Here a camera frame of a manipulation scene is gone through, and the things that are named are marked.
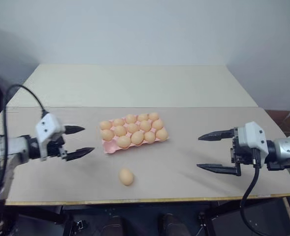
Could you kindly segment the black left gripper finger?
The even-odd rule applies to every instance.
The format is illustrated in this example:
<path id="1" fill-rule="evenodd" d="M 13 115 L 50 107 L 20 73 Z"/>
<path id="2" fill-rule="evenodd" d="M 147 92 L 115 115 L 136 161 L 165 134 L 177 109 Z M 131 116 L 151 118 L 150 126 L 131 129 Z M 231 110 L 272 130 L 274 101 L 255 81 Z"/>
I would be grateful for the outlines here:
<path id="1" fill-rule="evenodd" d="M 75 152 L 67 153 L 65 160 L 71 161 L 71 160 L 81 158 L 89 154 L 90 152 L 92 152 L 94 149 L 95 149 L 94 147 L 84 147 L 81 149 L 77 149 Z"/>
<path id="2" fill-rule="evenodd" d="M 65 128 L 64 133 L 66 135 L 75 134 L 75 133 L 85 130 L 84 127 L 77 126 L 77 125 L 65 125 L 64 128 Z"/>

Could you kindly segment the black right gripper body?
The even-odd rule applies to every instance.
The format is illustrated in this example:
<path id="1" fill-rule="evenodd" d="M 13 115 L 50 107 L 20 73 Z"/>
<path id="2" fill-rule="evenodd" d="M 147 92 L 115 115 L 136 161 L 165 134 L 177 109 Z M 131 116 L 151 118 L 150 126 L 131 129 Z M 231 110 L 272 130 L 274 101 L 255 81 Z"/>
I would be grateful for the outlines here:
<path id="1" fill-rule="evenodd" d="M 230 148 L 231 162 L 250 165 L 253 163 L 252 149 L 247 144 L 239 143 L 238 128 L 233 129 L 232 147 Z"/>

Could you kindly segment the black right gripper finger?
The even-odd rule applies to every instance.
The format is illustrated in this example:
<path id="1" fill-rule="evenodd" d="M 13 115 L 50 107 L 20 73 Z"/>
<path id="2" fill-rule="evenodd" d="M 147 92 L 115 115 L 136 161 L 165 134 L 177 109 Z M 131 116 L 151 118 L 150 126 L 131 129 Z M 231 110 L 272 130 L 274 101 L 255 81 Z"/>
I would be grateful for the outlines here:
<path id="1" fill-rule="evenodd" d="M 220 141 L 222 139 L 229 139 L 234 137 L 234 129 L 213 131 L 198 137 L 200 141 Z"/>
<path id="2" fill-rule="evenodd" d="M 221 164 L 197 164 L 198 167 L 217 174 L 241 176 L 241 167 L 239 164 L 234 167 L 227 167 Z"/>

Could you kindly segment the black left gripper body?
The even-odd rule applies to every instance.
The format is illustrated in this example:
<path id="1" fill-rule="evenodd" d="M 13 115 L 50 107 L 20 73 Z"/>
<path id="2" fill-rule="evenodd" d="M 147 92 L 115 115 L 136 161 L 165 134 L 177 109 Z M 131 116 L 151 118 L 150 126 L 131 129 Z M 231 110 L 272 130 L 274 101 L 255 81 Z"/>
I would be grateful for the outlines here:
<path id="1" fill-rule="evenodd" d="M 47 156 L 67 158 L 67 151 L 63 148 L 65 141 L 63 137 L 57 138 L 55 141 L 50 141 L 47 144 Z"/>

